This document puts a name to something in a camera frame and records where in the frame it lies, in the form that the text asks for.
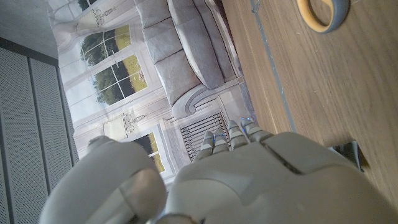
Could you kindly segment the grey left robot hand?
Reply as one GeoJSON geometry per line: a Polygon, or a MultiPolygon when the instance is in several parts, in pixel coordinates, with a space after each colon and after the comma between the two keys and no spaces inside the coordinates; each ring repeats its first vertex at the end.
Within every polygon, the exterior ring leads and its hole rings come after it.
{"type": "Polygon", "coordinates": [[[397,210],[345,157],[249,118],[207,132],[167,189],[136,142],[98,136],[57,184],[41,223],[396,223],[397,210]]]}

